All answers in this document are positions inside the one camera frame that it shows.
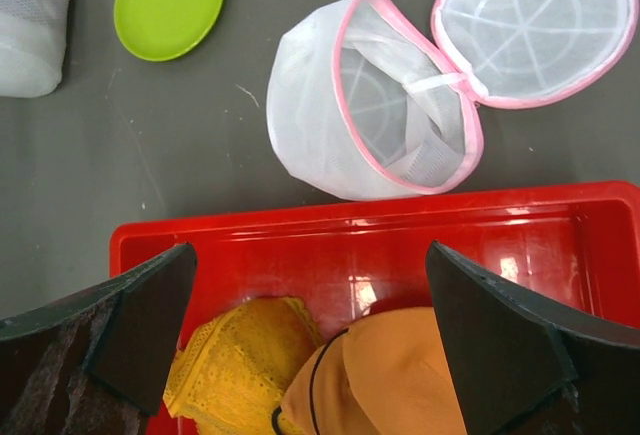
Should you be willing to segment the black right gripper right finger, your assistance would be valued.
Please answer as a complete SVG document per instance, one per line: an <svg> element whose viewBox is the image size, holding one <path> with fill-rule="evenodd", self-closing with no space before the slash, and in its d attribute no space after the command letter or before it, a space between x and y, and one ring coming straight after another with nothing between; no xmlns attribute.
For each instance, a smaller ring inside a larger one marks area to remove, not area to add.
<svg viewBox="0 0 640 435"><path fill-rule="evenodd" d="M470 434L636 434L639 331L434 242L426 271Z"/></svg>

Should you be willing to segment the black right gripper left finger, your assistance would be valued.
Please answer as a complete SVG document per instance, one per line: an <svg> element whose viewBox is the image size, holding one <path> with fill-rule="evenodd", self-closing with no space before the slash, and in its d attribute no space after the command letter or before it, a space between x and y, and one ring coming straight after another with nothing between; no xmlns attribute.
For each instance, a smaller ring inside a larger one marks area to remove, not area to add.
<svg viewBox="0 0 640 435"><path fill-rule="evenodd" d="M162 404L197 255L176 245L1 322L4 434L143 434Z"/></svg>

